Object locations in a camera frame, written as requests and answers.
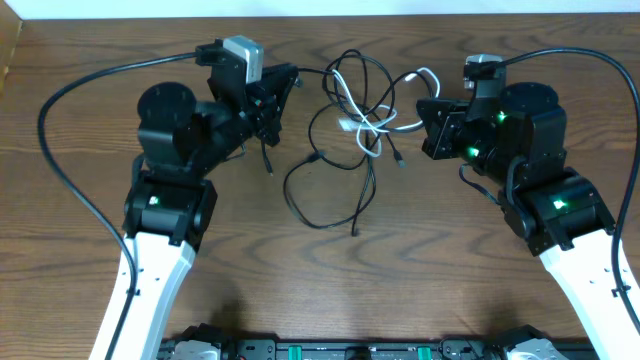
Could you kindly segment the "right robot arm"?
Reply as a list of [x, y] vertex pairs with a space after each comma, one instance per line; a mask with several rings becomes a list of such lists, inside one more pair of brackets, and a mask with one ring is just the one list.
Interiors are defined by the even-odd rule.
[[465, 67], [469, 100], [423, 98], [423, 151], [460, 158], [500, 185], [493, 197], [511, 230], [561, 287], [597, 356], [635, 359], [639, 331], [629, 313], [639, 285], [615, 222], [596, 187], [566, 166], [567, 115], [552, 87], [506, 84], [503, 70]]

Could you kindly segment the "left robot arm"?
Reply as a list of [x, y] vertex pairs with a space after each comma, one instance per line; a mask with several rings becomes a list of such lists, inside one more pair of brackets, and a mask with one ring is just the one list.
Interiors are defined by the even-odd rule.
[[119, 273], [91, 351], [93, 359], [153, 359], [193, 266], [218, 198], [208, 174], [252, 138], [279, 143], [281, 116], [298, 80], [290, 63], [266, 67], [243, 36], [197, 47], [213, 101], [162, 82], [140, 97], [136, 161], [125, 200]]

